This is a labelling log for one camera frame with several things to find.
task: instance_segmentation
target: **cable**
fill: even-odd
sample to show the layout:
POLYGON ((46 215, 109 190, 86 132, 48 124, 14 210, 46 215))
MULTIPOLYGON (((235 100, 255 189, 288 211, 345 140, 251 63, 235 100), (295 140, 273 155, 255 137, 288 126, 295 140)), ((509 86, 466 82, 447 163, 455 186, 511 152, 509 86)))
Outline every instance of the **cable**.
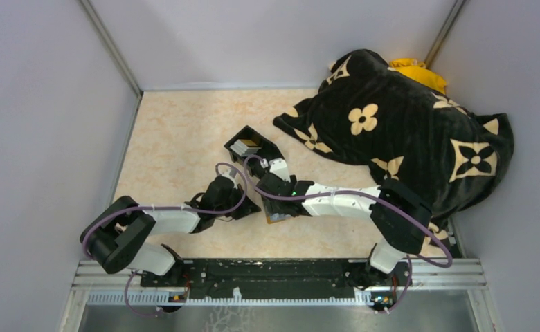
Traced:
POLYGON ((398 287, 398 278, 396 275, 393 275, 393 299, 397 298, 397 287, 398 287))
MULTIPOLYGON (((260 194, 262 196, 265 196, 265 197, 267 197, 269 199, 275 199, 277 201, 300 201, 300 200, 303 200, 303 199, 315 199, 315 198, 318 198, 318 197, 326 197, 326 196, 331 196, 331 195, 342 195, 342 194, 357 195, 357 196, 365 197, 367 199, 371 199, 371 200, 375 201, 376 203, 379 203, 379 204, 387 207, 388 209, 392 210, 393 212, 397 213, 398 215, 402 216, 407 221, 412 223, 415 227, 419 228, 419 230, 421 230, 426 236, 431 238, 431 240, 446 255, 447 263, 446 264, 439 264, 439 263, 429 259, 428 257, 423 257, 422 255, 417 255, 420 259, 423 259, 424 261, 426 261, 426 262, 428 262, 428 263, 430 263, 430 264, 432 264, 434 266, 441 267, 441 268, 448 268, 448 267, 450 267, 452 265, 453 258, 451 256, 451 253, 447 249, 447 247, 437 237, 435 237, 435 235, 431 231, 429 231, 427 228, 425 228, 423 225, 421 225, 421 223, 419 223, 417 220, 415 220, 413 217, 411 217, 410 215, 408 215, 407 213, 405 213, 404 211, 402 211, 398 207, 390 204, 389 202, 387 202, 387 201, 385 201, 385 200, 383 200, 383 199, 381 199, 379 197, 376 197, 376 196, 373 196, 373 195, 370 195, 370 194, 366 194, 365 192, 359 192, 359 191, 355 191, 355 190, 337 190, 335 192, 324 192, 324 193, 320 193, 320 194, 309 194, 309 195, 304 195, 304 196, 290 196, 290 197, 272 195, 272 194, 264 192, 260 188, 256 187, 255 183, 252 181, 250 176, 247 174, 247 171, 248 171, 248 168, 249 168, 248 162, 252 158, 258 159, 259 161, 264 160, 263 158, 255 155, 255 154, 252 154, 252 155, 248 156, 244 161, 244 171, 245 172, 243 172, 243 173, 238 168, 236 168, 235 166, 233 166, 233 165, 231 165, 229 163, 217 163, 216 166, 215 166, 215 172, 218 175, 220 174, 219 170, 218 170, 219 166, 227 166, 227 167, 230 167, 232 170, 234 170, 236 173, 238 173, 240 175, 240 177, 242 178, 243 182, 244 182, 244 193, 243 193, 241 199, 237 202, 237 204, 235 204, 230 209, 223 210, 223 211, 211 211, 211 210, 196 209, 196 208, 193 208, 193 207, 187 207, 187 208, 184 208, 184 207, 181 207, 181 206, 159 206, 159 207, 154 207, 154 206, 148 206, 148 205, 146 205, 146 206, 140 205, 140 206, 129 207, 127 209, 119 210, 119 211, 114 212, 114 213, 106 216, 105 218, 99 220, 99 222, 97 222, 93 227, 91 227, 89 229, 89 231, 85 234, 85 236, 84 236, 84 238, 82 240, 82 247, 83 247, 85 255, 88 256, 88 258, 93 258, 89 254, 89 251, 87 249, 87 245, 88 245, 88 241, 89 241, 90 236, 99 227, 101 227, 103 224, 105 224, 106 222, 112 220, 113 218, 115 218, 117 216, 120 216, 120 215, 128 213, 128 212, 139 211, 139 210, 158 210, 158 211, 185 210, 185 211, 190 211, 190 212, 216 214, 216 215, 228 214, 228 213, 231 213, 231 212, 235 211, 236 209, 238 209, 239 206, 244 202, 244 200, 246 198, 246 193, 247 193, 247 186, 248 186, 248 183, 249 183, 250 185, 252 185, 252 187, 254 188, 254 190, 258 194, 260 194)), ((408 277, 407 277, 406 285, 405 285, 403 291, 401 292, 399 298, 393 304, 393 306, 391 306, 390 309, 388 309, 386 311, 380 311, 380 312, 377 312, 377 313, 388 313, 388 314, 390 314, 394 309, 397 308, 398 304, 404 298, 404 296, 406 294, 406 291, 407 291, 409 285, 411 284, 411 278, 413 276, 413 266, 412 266, 412 263, 411 263, 411 257, 409 255, 407 255, 406 258, 407 258, 407 262, 408 262, 408 277)), ((128 293, 128 290, 129 290, 129 285, 131 284, 132 279, 138 274, 139 274, 138 271, 133 271, 131 277, 129 278, 129 280, 127 281, 127 283, 125 285, 125 291, 124 291, 125 305, 133 313, 135 313, 137 315, 140 315, 142 317, 157 317, 158 316, 157 313, 156 314, 140 313, 140 312, 136 311, 135 309, 133 309, 131 307, 131 305, 129 304, 129 299, 127 297, 127 293, 128 293)))
POLYGON ((406 263, 408 264, 408 277, 406 278, 406 284, 404 284, 404 289, 400 293, 399 298, 397 301, 391 306, 390 309, 384 310, 384 311, 375 311, 375 313, 392 313, 399 305, 399 303, 404 298, 404 295, 406 294, 406 290, 408 290, 408 287, 411 285, 411 279, 413 278, 413 264, 411 263, 411 257, 409 255, 406 256, 406 263))
POLYGON ((111 221, 113 218, 115 218, 117 216, 120 216, 122 214, 126 214, 128 212, 139 211, 139 210, 155 210, 155 211, 180 211, 180 210, 182 210, 182 211, 190 211, 190 212, 197 212, 197 213, 223 215, 223 214, 228 214, 228 213, 231 213, 231 212, 235 211, 236 209, 239 208, 239 206, 245 201, 245 199, 247 197, 246 194, 248 192, 248 184, 246 182, 246 176, 236 166, 233 166, 232 164, 229 164, 229 163, 217 163, 215 165, 215 171, 216 172, 218 172, 219 166, 230 167, 231 169, 233 169, 234 171, 236 171, 240 175, 240 177, 242 178, 242 181, 244 182, 244 194, 242 195, 242 198, 240 198, 240 200, 237 202, 237 204, 235 204, 232 208, 229 208, 229 209, 223 210, 223 211, 211 211, 211 210, 195 209, 193 207, 180 207, 180 206, 156 206, 156 207, 154 207, 154 206, 151 206, 151 205, 140 205, 140 206, 128 207, 127 209, 123 209, 123 210, 119 210, 117 212, 111 213, 110 215, 106 216, 105 218, 99 220, 99 222, 97 222, 95 225, 93 225, 93 227, 91 227, 89 229, 89 231, 84 235, 84 238, 82 239, 82 249, 84 251, 84 254, 90 259, 93 258, 91 256, 91 254, 89 253, 89 250, 88 250, 87 246, 88 246, 88 243, 89 243, 89 238, 91 237, 91 235, 99 227, 101 227, 101 226, 103 226, 103 224, 111 221))
POLYGON ((315 199, 315 198, 318 198, 318 197, 327 197, 327 196, 331 196, 333 194, 335 194, 335 195, 356 195, 356 196, 366 197, 367 199, 371 199, 376 203, 384 205, 388 209, 392 210, 394 213, 402 216, 407 221, 412 223, 416 228, 419 228, 419 230, 421 230, 421 232, 423 232, 426 236, 431 238, 431 240, 433 242, 435 242, 435 244, 443 251, 443 253, 445 254, 445 257, 447 258, 447 263, 440 264, 440 263, 438 263, 438 262, 436 262, 436 261, 434 261, 434 260, 432 260, 432 259, 430 259, 428 257, 424 257, 424 256, 419 255, 419 254, 417 254, 417 257, 419 257, 420 259, 423 259, 424 261, 426 261, 427 263, 429 263, 431 265, 434 265, 434 266, 437 266, 437 267, 440 267, 440 268, 449 268, 452 265, 453 257, 451 256, 451 253, 449 252, 449 249, 447 249, 447 247, 441 242, 441 240, 439 240, 437 237, 435 237, 435 235, 430 230, 428 230, 425 226, 421 225, 421 223, 419 221, 417 221, 415 218, 409 216, 407 213, 405 213, 405 211, 399 209, 398 207, 394 206, 393 204, 390 204, 389 202, 387 202, 387 201, 385 201, 385 200, 383 200, 383 199, 381 199, 379 197, 376 197, 376 196, 373 196, 373 195, 370 195, 370 194, 366 194, 365 192, 359 192, 359 191, 356 191, 356 190, 337 190, 335 192, 322 192, 320 194, 309 194, 309 195, 303 195, 303 196, 288 196, 288 197, 286 197, 286 196, 276 196, 276 195, 264 192, 263 190, 258 188, 255 185, 255 183, 252 181, 250 176, 248 175, 248 167, 249 167, 248 162, 252 158, 255 158, 255 159, 259 160, 259 161, 263 161, 264 159, 262 157, 258 156, 258 155, 251 154, 244 161, 245 178, 246 178, 247 182, 253 187, 253 189, 258 194, 260 194, 262 196, 265 196, 265 197, 267 197, 269 199, 275 199, 277 201, 301 201, 301 200, 304 200, 304 199, 315 199))
POLYGON ((148 317, 148 318, 156 318, 158 316, 160 316, 160 312, 161 312, 161 309, 160 308, 157 308, 156 309, 156 313, 141 313, 139 311, 137 311, 136 309, 134 309, 134 307, 132 307, 131 304, 129 304, 129 296, 128 296, 128 292, 129 292, 129 285, 132 284, 132 279, 139 275, 140 273, 137 271, 137 270, 133 270, 132 271, 132 275, 129 277, 129 279, 127 280, 127 283, 125 284, 125 290, 123 291, 123 300, 125 301, 125 306, 131 310, 133 313, 135 313, 136 315, 138 316, 141 316, 141 317, 148 317))

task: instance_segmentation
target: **lavender wall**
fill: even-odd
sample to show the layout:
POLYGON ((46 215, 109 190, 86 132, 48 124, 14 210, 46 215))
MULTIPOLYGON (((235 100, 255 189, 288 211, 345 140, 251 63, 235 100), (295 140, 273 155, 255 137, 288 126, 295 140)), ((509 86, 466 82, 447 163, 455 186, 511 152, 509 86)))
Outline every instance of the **lavender wall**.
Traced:
POLYGON ((453 0, 93 0, 140 86, 318 86, 350 50, 424 59, 453 0))
POLYGON ((540 331, 540 1, 471 1, 433 68, 472 111, 510 115, 508 175, 457 222, 505 331, 540 331))
POLYGON ((134 106, 76 1, 0 1, 0 331, 56 330, 134 106))

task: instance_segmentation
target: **beige floor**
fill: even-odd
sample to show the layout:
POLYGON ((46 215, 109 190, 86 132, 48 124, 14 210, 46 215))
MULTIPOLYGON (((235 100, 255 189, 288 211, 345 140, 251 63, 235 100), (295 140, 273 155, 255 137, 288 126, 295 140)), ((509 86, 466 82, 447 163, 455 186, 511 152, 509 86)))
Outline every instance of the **beige floor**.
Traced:
MULTIPOLYGON (((313 90, 187 91, 145 93, 116 197, 173 205, 204 191, 214 165, 230 162, 223 148, 250 125, 280 148, 299 179, 324 185, 374 185, 366 166, 322 158, 272 125, 313 90)), ((249 196, 259 205, 260 197, 249 196)), ((151 237, 184 257, 367 257, 381 234, 366 220, 299 217, 269 225, 263 213, 215 225, 200 234, 151 237)))

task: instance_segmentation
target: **yellow object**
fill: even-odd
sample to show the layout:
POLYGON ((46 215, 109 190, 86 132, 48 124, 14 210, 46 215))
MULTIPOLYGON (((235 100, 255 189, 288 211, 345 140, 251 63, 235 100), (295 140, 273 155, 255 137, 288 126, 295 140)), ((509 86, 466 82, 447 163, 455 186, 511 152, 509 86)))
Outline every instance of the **yellow object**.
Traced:
POLYGON ((445 82, 443 77, 425 68, 425 63, 418 62, 416 59, 407 58, 396 59, 390 63, 390 66, 402 75, 445 94, 447 82, 445 82))

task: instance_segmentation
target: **black blanket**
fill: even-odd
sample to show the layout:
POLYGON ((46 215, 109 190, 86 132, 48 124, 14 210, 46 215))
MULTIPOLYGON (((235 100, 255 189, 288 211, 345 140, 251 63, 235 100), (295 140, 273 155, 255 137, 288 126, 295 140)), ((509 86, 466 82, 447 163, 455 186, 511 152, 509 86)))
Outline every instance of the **black blanket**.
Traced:
POLYGON ((477 116, 370 50, 345 55, 331 73, 274 125, 326 158, 369 166, 378 184, 399 179, 441 227, 504 177, 514 148, 506 114, 477 116))

